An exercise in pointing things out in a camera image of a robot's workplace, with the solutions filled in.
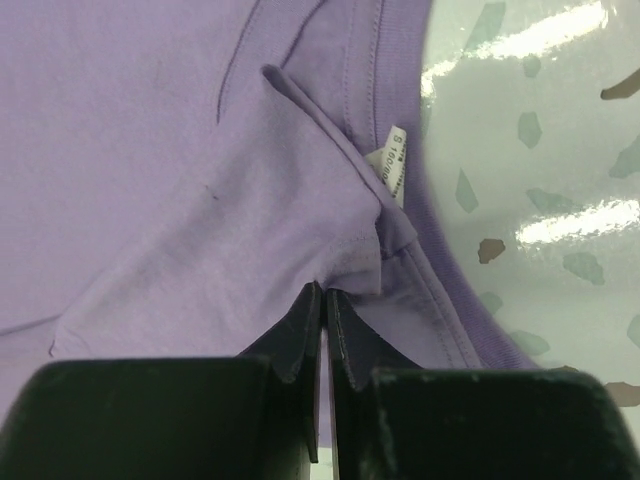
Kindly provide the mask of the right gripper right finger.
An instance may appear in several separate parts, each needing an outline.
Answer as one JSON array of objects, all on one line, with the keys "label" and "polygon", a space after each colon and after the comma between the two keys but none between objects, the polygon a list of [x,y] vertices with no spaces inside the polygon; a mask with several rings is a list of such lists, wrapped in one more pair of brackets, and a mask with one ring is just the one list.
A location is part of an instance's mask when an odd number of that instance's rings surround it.
[{"label": "right gripper right finger", "polygon": [[606,389],[570,370],[429,370],[326,295],[338,479],[635,479]]}]

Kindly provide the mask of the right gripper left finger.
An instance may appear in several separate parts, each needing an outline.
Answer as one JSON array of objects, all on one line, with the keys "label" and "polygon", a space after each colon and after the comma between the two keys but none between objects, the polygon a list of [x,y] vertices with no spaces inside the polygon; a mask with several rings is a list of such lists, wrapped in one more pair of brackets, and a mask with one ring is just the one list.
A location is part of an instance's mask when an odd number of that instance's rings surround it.
[{"label": "right gripper left finger", "polygon": [[235,357],[63,361],[1,430],[5,479],[306,479],[318,460],[321,288]]}]

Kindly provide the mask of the purple t shirt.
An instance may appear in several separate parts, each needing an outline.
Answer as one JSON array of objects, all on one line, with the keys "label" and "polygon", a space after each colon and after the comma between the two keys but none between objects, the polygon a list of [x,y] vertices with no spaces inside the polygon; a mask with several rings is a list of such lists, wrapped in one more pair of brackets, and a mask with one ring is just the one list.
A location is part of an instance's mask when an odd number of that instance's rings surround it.
[{"label": "purple t shirt", "polygon": [[426,1],[5,1],[1,407],[246,349],[317,282],[413,362],[530,368],[427,197]]}]

